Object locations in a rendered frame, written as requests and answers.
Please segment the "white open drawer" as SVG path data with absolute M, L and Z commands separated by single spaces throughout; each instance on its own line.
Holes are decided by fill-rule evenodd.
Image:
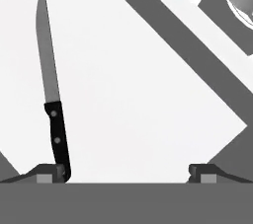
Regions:
M 253 180 L 253 52 L 189 0 L 46 0 L 76 183 Z M 0 0 L 0 180 L 53 159 L 38 0 Z

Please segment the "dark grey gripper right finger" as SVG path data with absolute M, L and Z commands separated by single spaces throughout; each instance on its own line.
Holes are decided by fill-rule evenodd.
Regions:
M 253 181 L 228 174 L 215 164 L 190 164 L 190 184 L 253 184 Z

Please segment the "black-handled kitchen knife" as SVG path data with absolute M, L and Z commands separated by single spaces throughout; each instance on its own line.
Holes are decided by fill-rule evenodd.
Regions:
M 71 178 L 71 165 L 46 0 L 38 0 L 36 34 L 45 99 L 43 106 L 49 117 L 52 153 L 56 167 L 60 168 L 60 176 L 68 182 Z

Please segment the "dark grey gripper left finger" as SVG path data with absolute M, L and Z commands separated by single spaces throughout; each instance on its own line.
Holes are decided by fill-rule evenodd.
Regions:
M 25 174 L 0 181 L 0 184 L 62 184 L 65 170 L 59 164 L 39 164 Z

